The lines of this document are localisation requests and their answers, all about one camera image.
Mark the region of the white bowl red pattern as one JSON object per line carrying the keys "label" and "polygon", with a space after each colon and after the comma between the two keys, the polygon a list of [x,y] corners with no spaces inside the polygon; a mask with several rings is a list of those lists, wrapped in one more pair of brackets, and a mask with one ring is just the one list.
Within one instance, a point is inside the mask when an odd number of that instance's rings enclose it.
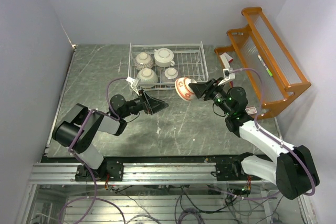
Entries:
{"label": "white bowl red pattern", "polygon": [[189,87],[189,84],[197,83],[194,79],[187,77],[181,77],[175,80],[175,90],[178,96],[187,102],[190,102],[196,98],[195,93]]}

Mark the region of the white wire dish rack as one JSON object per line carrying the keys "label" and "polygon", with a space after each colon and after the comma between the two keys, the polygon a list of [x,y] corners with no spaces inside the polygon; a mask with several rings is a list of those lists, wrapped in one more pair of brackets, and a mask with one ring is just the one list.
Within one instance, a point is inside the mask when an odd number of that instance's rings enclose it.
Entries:
{"label": "white wire dish rack", "polygon": [[128,76],[136,78],[139,70],[135,67],[135,58],[144,52],[154,58],[154,51],[160,48],[167,48],[174,54],[174,68],[181,77],[195,79],[205,82],[208,80],[208,70],[204,54],[203,43],[196,44],[153,44],[153,45],[134,45],[129,47],[129,66]]}

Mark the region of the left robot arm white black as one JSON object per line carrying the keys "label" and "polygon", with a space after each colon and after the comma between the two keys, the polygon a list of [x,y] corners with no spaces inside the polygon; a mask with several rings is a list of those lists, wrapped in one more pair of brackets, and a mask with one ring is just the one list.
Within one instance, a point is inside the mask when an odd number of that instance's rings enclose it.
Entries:
{"label": "left robot arm white black", "polygon": [[92,143],[98,131],[119,136],[128,125],[126,117],[142,111],[149,115],[156,114],[169,106],[143,90],[130,101],[120,94],[114,95],[108,99],[108,105],[109,112],[105,113],[76,104],[52,132],[53,140],[88,165],[88,174],[94,180],[102,180],[107,175],[106,159]]}

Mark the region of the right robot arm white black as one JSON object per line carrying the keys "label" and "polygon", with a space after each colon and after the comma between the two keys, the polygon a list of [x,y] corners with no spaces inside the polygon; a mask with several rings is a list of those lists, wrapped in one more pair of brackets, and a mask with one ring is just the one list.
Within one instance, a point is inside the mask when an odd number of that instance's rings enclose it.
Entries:
{"label": "right robot arm white black", "polygon": [[302,194],[312,196],[320,180],[309,149],[293,146],[282,141],[261,127],[246,112],[247,95],[242,87],[228,91],[220,86],[222,78],[208,82],[192,81],[187,85],[198,99],[212,100],[225,113],[225,124],[236,136],[259,148],[269,159],[264,160],[253,154],[243,154],[240,162],[231,167],[236,179],[248,175],[257,176],[277,186],[287,199]]}

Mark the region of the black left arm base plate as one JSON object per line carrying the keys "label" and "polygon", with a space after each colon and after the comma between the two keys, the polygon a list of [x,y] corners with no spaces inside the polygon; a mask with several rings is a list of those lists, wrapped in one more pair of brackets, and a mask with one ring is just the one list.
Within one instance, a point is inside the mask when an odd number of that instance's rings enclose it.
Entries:
{"label": "black left arm base plate", "polygon": [[79,165],[75,174],[77,182],[92,182],[93,178],[99,181],[120,182],[123,179],[123,164],[117,161],[103,161],[98,169],[93,169],[87,165]]}

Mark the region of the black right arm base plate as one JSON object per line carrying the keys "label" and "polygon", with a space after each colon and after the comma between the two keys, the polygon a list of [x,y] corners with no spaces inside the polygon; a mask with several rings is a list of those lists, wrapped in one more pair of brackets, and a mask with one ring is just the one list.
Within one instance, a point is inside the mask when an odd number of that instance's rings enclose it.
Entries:
{"label": "black right arm base plate", "polygon": [[211,172],[211,175],[220,182],[247,180],[249,177],[243,172],[243,169],[238,161],[216,163],[215,171]]}

